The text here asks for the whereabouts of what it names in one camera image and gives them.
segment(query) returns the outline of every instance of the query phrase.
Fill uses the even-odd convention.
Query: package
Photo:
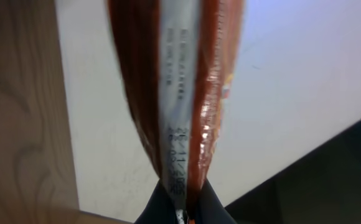
[[[142,145],[177,212],[192,214],[233,76],[243,1],[109,0],[108,7]]]

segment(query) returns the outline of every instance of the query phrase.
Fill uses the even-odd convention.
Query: white wall
[[[57,0],[82,210],[135,221],[157,177],[102,0]],[[250,0],[209,179],[224,205],[361,119],[361,0]]]

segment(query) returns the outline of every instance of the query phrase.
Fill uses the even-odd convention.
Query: orange package
[[[192,212],[215,150],[243,0],[109,0],[131,117],[177,211]]]

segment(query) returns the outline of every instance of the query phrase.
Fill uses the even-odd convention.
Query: wooden surface
[[[76,224],[125,224],[125,223],[127,222],[122,222],[119,220],[114,220],[112,218],[106,218],[91,213],[80,212]]]
[[[0,224],[77,220],[54,0],[0,0]]]

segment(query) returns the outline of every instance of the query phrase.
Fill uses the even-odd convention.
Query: sealed package edge
[[[142,145],[175,208],[192,212],[233,77],[243,0],[108,0],[108,8]]]

